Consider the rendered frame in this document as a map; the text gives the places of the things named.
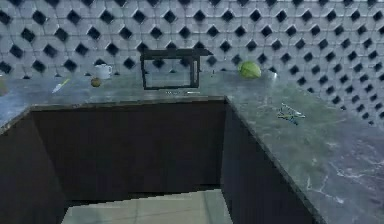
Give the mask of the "pale green-handled utensil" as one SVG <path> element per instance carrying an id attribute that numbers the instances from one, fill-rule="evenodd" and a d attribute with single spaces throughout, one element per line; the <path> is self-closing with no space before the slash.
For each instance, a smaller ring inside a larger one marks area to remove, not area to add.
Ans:
<path id="1" fill-rule="evenodd" d="M 56 93 L 58 92 L 64 85 L 66 85 L 68 82 L 70 81 L 70 79 L 66 79 L 64 80 L 62 83 L 59 83 L 55 86 L 55 88 L 52 90 L 52 93 Z"/>

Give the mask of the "green round lettuce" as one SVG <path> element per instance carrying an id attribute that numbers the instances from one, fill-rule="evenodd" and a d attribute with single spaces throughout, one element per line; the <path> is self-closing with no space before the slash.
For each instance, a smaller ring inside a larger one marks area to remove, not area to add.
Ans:
<path id="1" fill-rule="evenodd" d="M 243 78 L 255 79 L 261 77 L 260 67 L 252 61 L 241 62 L 238 66 L 238 72 Z"/>

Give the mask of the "dark kitchen counter cabinet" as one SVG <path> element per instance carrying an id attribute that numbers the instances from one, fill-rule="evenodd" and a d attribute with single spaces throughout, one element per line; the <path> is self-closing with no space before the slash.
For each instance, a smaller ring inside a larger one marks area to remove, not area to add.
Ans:
<path id="1" fill-rule="evenodd" d="M 76 204 L 220 190 L 233 224 L 384 224 L 384 131 L 278 75 L 12 80 L 0 97 L 0 224 Z M 305 115 L 277 117 L 285 103 Z"/>

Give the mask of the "white mug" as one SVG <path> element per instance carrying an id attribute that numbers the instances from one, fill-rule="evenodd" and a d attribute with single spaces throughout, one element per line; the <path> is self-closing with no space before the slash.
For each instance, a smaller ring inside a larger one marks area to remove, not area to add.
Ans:
<path id="1" fill-rule="evenodd" d="M 112 67 L 107 64 L 100 64 L 95 66 L 96 69 L 96 77 L 102 80 L 109 79 L 112 74 Z"/>

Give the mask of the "clear small tangled object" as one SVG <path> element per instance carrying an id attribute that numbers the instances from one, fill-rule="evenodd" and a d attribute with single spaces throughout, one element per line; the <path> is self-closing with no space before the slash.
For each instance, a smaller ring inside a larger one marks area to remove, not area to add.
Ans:
<path id="1" fill-rule="evenodd" d="M 288 106 L 287 104 L 282 103 L 281 107 L 278 109 L 277 117 L 298 125 L 297 119 L 305 118 L 305 115 Z"/>

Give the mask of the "black frame rack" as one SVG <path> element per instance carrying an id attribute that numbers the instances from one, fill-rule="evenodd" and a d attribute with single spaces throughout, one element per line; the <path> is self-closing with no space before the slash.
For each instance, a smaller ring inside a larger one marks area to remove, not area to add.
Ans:
<path id="1" fill-rule="evenodd" d="M 181 88 L 198 88 L 200 80 L 200 58 L 202 56 L 212 56 L 213 53 L 205 48 L 190 48 L 190 49 L 159 49 L 151 50 L 144 49 L 140 55 L 140 69 L 142 76 L 142 85 L 144 90 L 160 90 L 160 89 L 181 89 Z M 146 60 L 155 60 L 160 61 L 164 59 L 180 59 L 186 61 L 190 65 L 190 74 L 189 79 L 190 83 L 188 85 L 180 86 L 154 86 L 150 87 L 147 85 L 146 80 L 146 70 L 144 63 Z"/>

